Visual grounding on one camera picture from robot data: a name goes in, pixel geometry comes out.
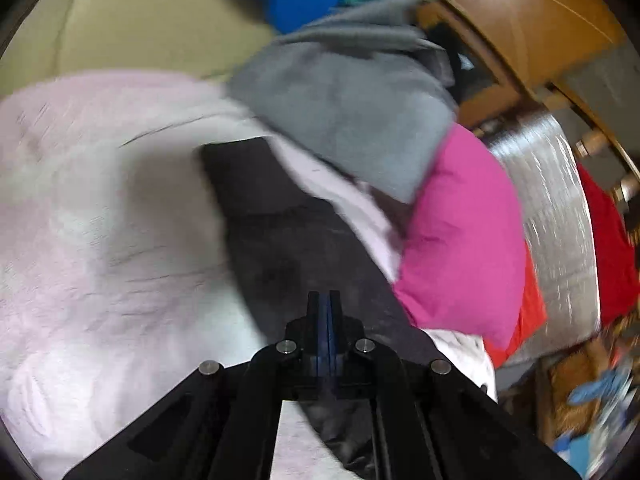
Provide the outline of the black puffer jacket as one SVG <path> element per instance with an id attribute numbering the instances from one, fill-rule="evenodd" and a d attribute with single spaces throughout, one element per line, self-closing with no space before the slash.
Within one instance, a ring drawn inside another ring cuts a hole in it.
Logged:
<path id="1" fill-rule="evenodd" d="M 305 315 L 310 292 L 336 290 L 366 336 L 413 363 L 436 358 L 357 235 L 329 202 L 295 183 L 266 139 L 205 144 L 198 159 L 224 216 L 236 284 L 269 342 Z"/>

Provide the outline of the wicker basket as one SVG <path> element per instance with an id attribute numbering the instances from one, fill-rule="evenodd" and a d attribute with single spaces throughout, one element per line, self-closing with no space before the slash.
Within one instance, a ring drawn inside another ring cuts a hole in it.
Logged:
<path id="1" fill-rule="evenodd" d="M 618 344 L 593 338 L 553 361 L 540 360 L 536 369 L 537 436 L 552 447 L 562 436 L 581 437 L 596 424 L 603 400 L 570 401 L 579 387 L 594 384 L 620 362 Z"/>

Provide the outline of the red pillow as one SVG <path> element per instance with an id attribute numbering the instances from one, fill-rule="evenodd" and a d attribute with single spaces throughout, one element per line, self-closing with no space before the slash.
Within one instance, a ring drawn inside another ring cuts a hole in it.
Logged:
<path id="1" fill-rule="evenodd" d="M 525 284 L 518 322 L 514 328 L 510 344 L 504 349 L 498 349 L 491 342 L 484 340 L 485 350 L 495 368 L 503 364 L 518 351 L 524 342 L 533 336 L 544 323 L 547 322 L 547 309 L 544 297 L 539 288 L 537 273 L 528 245 L 526 247 Z"/>

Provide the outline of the magenta pillow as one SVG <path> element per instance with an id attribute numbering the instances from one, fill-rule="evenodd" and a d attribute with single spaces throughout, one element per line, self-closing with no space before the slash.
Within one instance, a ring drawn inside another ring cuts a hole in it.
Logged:
<path id="1" fill-rule="evenodd" d="M 503 350 L 518 322 L 526 248 L 518 193 L 486 146 L 454 125 L 423 182 L 394 293 L 412 324 Z"/>

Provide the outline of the pink white fleece blanket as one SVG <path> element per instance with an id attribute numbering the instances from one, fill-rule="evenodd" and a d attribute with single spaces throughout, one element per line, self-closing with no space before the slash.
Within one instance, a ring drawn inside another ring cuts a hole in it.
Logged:
<path id="1" fill-rule="evenodd" d="M 372 198 L 224 88 L 97 73 L 2 102 L 1 419 L 40 478 L 69 479 L 201 362 L 238 365 L 272 344 L 236 284 L 224 216 L 198 159 L 205 144 L 255 138 L 305 193 L 333 206 L 392 289 L 399 257 Z M 335 391 L 330 292 L 316 293 L 317 385 L 312 398 L 283 402 L 267 479 L 379 479 L 369 403 Z M 496 402 L 477 337 L 422 332 L 435 359 Z M 476 357 L 461 364 L 465 344 Z"/>

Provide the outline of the light blue cloth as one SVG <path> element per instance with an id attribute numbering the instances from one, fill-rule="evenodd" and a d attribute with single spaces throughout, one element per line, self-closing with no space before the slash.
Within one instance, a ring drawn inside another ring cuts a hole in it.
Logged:
<path id="1" fill-rule="evenodd" d="M 632 366 L 620 364 L 603 372 L 596 380 L 575 387 L 567 397 L 568 405 L 582 405 L 595 400 L 623 398 L 632 383 Z"/>

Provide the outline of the silver foil insulation mat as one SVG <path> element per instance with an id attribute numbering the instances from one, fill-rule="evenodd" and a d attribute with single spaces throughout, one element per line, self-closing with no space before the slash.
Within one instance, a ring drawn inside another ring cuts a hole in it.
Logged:
<path id="1" fill-rule="evenodd" d="M 600 330 L 596 252 L 573 152 L 550 113 L 520 118 L 485 144 L 518 192 L 547 309 L 544 325 L 506 361 L 513 366 L 573 347 Z"/>

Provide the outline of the red cloth on headboard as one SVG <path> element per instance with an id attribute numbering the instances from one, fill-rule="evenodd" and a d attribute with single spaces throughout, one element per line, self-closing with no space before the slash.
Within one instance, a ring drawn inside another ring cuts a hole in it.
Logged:
<path id="1" fill-rule="evenodd" d="M 601 325 L 608 326 L 637 307 L 639 281 L 634 248 L 611 196 L 598 187 L 581 164 L 577 164 L 577 170 L 591 219 Z"/>

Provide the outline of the grey garment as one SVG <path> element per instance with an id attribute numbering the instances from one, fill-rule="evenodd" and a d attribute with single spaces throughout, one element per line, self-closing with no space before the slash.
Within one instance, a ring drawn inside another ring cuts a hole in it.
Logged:
<path id="1" fill-rule="evenodd" d="M 446 51 L 376 0 L 277 37 L 229 80 L 232 99 L 345 174 L 408 204 L 457 117 Z"/>

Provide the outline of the brown wooden cabinet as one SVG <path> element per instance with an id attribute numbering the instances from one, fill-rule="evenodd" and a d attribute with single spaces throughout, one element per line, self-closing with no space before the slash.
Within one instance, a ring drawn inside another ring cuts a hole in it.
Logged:
<path id="1" fill-rule="evenodd" d="M 461 100 L 469 129 L 534 105 L 537 88 L 627 39 L 604 0 L 432 0 L 416 18 L 424 30 L 448 27 L 492 77 Z"/>

